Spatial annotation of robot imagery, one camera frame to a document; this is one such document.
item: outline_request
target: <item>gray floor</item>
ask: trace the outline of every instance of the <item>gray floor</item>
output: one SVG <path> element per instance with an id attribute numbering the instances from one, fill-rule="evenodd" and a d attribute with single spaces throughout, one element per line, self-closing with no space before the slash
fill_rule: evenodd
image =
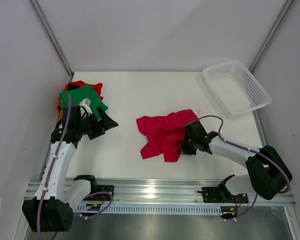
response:
<path id="1" fill-rule="evenodd" d="M 43 234 L 45 240 L 51 234 Z M 28 231 L 26 240 L 38 240 Z M 282 207 L 255 207 L 237 222 L 217 216 L 101 214 L 76 218 L 56 240 L 292 240 Z"/>

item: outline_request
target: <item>white table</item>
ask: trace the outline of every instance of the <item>white table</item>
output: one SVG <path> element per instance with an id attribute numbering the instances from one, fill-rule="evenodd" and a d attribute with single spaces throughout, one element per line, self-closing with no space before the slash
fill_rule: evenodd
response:
<path id="1" fill-rule="evenodd" d="M 166 116 L 192 109 L 198 117 L 217 115 L 224 119 L 222 134 L 230 140 L 261 147 L 252 113 L 236 119 L 225 116 L 206 88 L 201 72 L 76 72 L 73 81 L 103 83 L 101 95 L 106 113 L 119 126 L 94 140 L 83 136 L 67 176 L 97 178 L 210 180 L 224 179 L 247 170 L 224 157 L 197 151 L 182 155 L 178 162 L 164 162 L 163 155 L 142 159 L 147 139 L 137 128 L 144 115 Z M 218 131 L 218 119 L 203 119 L 207 132 Z"/>

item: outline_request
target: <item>laundry basket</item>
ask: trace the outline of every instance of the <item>laundry basket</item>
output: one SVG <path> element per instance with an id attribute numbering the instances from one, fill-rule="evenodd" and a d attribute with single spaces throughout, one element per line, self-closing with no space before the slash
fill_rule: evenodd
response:
<path id="1" fill-rule="evenodd" d="M 203 70 L 205 83 L 228 118 L 260 109 L 271 97 L 239 61 L 229 61 Z"/>

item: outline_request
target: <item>white wall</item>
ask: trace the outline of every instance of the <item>white wall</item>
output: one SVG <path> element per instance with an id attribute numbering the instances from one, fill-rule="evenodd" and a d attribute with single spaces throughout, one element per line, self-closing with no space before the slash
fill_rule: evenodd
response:
<path id="1" fill-rule="evenodd" d="M 73 71 L 249 66 L 285 0 L 39 0 Z"/>
<path id="2" fill-rule="evenodd" d="M 300 0 L 254 75 L 272 96 L 261 117 L 270 143 L 293 175 L 291 187 L 300 210 Z"/>
<path id="3" fill-rule="evenodd" d="M 0 240 L 37 178 L 68 77 L 26 0 L 0 0 Z"/>

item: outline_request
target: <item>red cloth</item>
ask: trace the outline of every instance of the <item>red cloth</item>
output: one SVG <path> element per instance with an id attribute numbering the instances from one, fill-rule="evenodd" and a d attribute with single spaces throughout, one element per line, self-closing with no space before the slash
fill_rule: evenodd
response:
<path id="1" fill-rule="evenodd" d="M 65 88 L 63 89 L 63 92 L 65 91 L 68 91 L 68 86 L 69 85 L 76 85 L 76 86 L 85 86 L 87 85 L 87 83 L 85 83 L 84 81 L 70 81 L 67 85 L 65 85 Z M 98 83 L 98 84 L 95 84 L 95 85 L 92 85 L 92 87 L 94 88 L 94 90 L 96 91 L 96 93 L 99 95 L 100 99 L 104 99 L 103 96 L 101 96 L 101 88 L 102 88 L 103 84 L 102 83 Z M 61 104 L 61 98 L 59 97 L 59 103 L 58 103 L 58 106 L 56 106 L 56 109 L 60 112 L 61 110 L 61 107 L 60 107 L 60 104 Z"/>
<path id="2" fill-rule="evenodd" d="M 179 150 L 186 137 L 185 125 L 198 120 L 191 109 L 172 112 L 167 116 L 143 116 L 136 120 L 139 131 L 148 143 L 141 149 L 143 159 L 163 154 L 164 161 L 177 162 Z"/>

